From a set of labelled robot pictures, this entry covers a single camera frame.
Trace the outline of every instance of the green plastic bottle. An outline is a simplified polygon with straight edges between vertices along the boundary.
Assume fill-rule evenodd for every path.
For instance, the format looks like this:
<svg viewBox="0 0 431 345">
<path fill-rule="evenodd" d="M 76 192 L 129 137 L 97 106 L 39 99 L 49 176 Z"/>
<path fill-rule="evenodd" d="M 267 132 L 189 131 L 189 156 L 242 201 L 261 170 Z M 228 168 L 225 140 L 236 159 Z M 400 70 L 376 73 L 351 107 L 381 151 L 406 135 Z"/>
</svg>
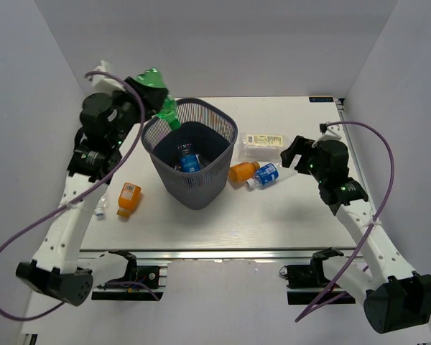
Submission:
<svg viewBox="0 0 431 345">
<path fill-rule="evenodd" d="M 150 68 L 136 77 L 136 81 L 151 88 L 167 88 L 164 84 L 161 72 L 156 68 Z M 160 119 L 165 120 L 172 131 L 180 128 L 180 121 L 177 118 L 177 102 L 168 94 L 164 100 L 161 111 L 157 114 Z"/>
</svg>

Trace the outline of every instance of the trash bin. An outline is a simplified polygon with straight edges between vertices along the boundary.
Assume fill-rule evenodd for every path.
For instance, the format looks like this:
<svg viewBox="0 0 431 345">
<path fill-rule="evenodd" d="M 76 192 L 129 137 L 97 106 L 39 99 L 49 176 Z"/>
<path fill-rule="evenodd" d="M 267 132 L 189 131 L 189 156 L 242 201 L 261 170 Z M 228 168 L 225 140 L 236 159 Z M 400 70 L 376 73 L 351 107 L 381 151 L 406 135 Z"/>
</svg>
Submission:
<svg viewBox="0 0 431 345">
<path fill-rule="evenodd" d="M 147 122 L 142 144 L 167 191 L 188 208 L 199 210 L 225 187 L 238 128 L 227 114 L 196 98 L 178 100 L 177 117 L 182 126 L 175 131 L 157 116 Z M 192 144 L 201 170 L 176 170 L 177 146 L 183 142 Z"/>
</svg>

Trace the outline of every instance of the blue label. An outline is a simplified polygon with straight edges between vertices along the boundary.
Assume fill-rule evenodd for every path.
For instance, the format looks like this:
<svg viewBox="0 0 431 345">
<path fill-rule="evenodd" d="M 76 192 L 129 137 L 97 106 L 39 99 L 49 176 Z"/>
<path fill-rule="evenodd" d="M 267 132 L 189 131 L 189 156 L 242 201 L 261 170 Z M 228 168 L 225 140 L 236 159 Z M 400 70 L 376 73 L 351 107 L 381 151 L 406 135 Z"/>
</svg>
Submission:
<svg viewBox="0 0 431 345">
<path fill-rule="evenodd" d="M 188 155 L 180 158 L 180 167 L 184 173 L 200 171 L 200 165 L 198 164 L 196 155 Z"/>
<path fill-rule="evenodd" d="M 276 180 L 279 177 L 279 173 L 276 167 L 272 163 L 269 163 L 258 169 L 256 171 L 256 176 L 258 177 L 261 185 L 266 185 L 267 183 Z"/>
</svg>

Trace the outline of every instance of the bottle label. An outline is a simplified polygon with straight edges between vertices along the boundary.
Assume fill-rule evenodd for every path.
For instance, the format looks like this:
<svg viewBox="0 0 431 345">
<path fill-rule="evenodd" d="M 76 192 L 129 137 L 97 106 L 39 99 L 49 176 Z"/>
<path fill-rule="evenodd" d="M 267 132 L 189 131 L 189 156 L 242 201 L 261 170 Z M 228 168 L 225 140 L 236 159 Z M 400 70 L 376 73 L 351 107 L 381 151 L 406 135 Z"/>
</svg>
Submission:
<svg viewBox="0 0 431 345">
<path fill-rule="evenodd" d="M 198 164 L 196 155 L 187 155 L 180 158 L 180 168 L 184 173 L 194 173 L 195 171 L 200 171 L 200 166 Z"/>
<path fill-rule="evenodd" d="M 271 146 L 283 147 L 284 140 L 282 135 L 268 135 L 268 134 L 246 134 L 248 144 L 258 146 Z"/>
<path fill-rule="evenodd" d="M 276 180 L 279 177 L 279 173 L 276 167 L 272 163 L 269 163 L 258 169 L 256 171 L 256 176 L 258 177 L 261 185 L 266 185 L 267 183 Z"/>
</svg>

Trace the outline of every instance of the blue bottle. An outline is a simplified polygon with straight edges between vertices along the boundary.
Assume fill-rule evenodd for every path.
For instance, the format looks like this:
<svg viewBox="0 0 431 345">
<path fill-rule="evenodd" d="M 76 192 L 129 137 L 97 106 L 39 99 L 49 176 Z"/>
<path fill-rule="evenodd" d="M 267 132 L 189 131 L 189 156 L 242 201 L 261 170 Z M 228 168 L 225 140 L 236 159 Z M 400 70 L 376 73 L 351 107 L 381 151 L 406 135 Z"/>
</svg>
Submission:
<svg viewBox="0 0 431 345">
<path fill-rule="evenodd" d="M 177 151 L 179 152 L 181 171 L 184 173 L 200 171 L 200 165 L 191 143 L 180 144 L 177 146 Z"/>
</svg>

